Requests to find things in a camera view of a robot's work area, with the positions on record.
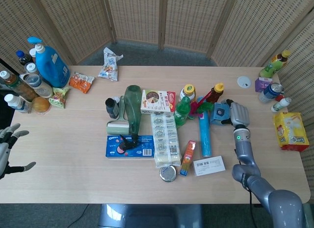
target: purple box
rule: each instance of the purple box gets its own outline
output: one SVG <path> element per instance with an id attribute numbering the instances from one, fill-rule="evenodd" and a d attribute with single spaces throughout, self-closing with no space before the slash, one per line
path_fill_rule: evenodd
<path id="1" fill-rule="evenodd" d="M 255 81 L 255 91 L 262 92 L 271 83 L 273 83 L 271 78 L 258 77 Z"/>

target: wooden table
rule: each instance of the wooden table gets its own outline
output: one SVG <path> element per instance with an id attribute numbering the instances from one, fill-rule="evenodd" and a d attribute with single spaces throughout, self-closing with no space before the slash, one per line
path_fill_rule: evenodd
<path id="1" fill-rule="evenodd" d="M 72 71 L 97 76 L 99 66 L 72 66 Z M 10 165 L 36 161 L 30 171 L 6 175 L 0 181 L 0 203 L 248 203 L 249 194 L 234 181 L 237 164 L 232 126 L 211 126 L 213 156 L 222 155 L 226 171 L 187 177 L 166 183 L 159 177 L 153 159 L 108 159 L 105 157 L 105 126 L 109 116 L 105 99 L 123 95 L 127 86 L 175 91 L 194 84 L 197 95 L 206 94 L 215 83 L 225 84 L 221 99 L 245 105 L 250 114 L 251 142 L 262 176 L 276 189 L 291 190 L 302 202 L 310 190 L 298 152 L 278 147 L 271 103 L 262 104 L 254 81 L 260 68 L 253 67 L 158 67 L 120 66 L 119 82 L 96 78 L 87 94 L 71 89 L 65 109 L 52 107 L 45 115 L 15 113 L 30 134 L 14 145 Z M 240 88 L 236 80 L 248 76 L 252 85 Z M 178 130 L 181 152 L 189 140 L 199 142 L 198 120 L 188 120 Z M 151 134 L 150 116 L 143 115 L 140 134 Z M 194 160 L 200 159 L 197 144 Z"/>

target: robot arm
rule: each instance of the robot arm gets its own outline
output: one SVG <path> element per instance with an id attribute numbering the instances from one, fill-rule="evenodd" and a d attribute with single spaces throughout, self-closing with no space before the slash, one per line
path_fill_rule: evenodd
<path id="1" fill-rule="evenodd" d="M 246 107 L 229 102 L 231 123 L 235 127 L 235 152 L 241 164 L 234 165 L 233 178 L 250 190 L 273 218 L 274 228 L 302 228 L 304 213 L 299 196 L 287 190 L 275 190 L 261 177 L 250 142 L 249 114 Z"/>
<path id="2" fill-rule="evenodd" d="M 9 166 L 8 159 L 13 145 L 20 136 L 25 136 L 29 133 L 29 131 L 18 131 L 14 133 L 14 131 L 16 131 L 20 126 L 20 124 L 15 124 L 11 127 L 5 128 L 4 130 L 0 130 L 0 179 L 2 179 L 6 174 L 27 171 L 36 164 L 36 162 L 32 162 L 27 166 L 22 167 Z"/>

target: yellow bottle cap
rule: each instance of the yellow bottle cap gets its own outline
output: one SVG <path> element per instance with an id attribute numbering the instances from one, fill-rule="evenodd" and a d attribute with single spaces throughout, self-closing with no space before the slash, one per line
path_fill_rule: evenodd
<path id="1" fill-rule="evenodd" d="M 218 83 L 215 85 L 214 90 L 218 93 L 221 93 L 224 91 L 224 84 L 223 83 Z"/>
<path id="2" fill-rule="evenodd" d="M 186 94 L 192 94 L 195 91 L 195 88 L 194 85 L 186 84 L 183 90 Z"/>
<path id="3" fill-rule="evenodd" d="M 282 56 L 282 57 L 288 57 L 289 55 L 291 55 L 290 50 L 284 50 L 284 51 L 281 53 L 281 56 Z"/>

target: yellow snack bag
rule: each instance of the yellow snack bag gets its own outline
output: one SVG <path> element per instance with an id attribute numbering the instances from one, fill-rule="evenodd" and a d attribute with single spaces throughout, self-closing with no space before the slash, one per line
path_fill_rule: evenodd
<path id="1" fill-rule="evenodd" d="M 309 147 L 300 113 L 275 114 L 273 121 L 281 149 L 302 152 Z"/>

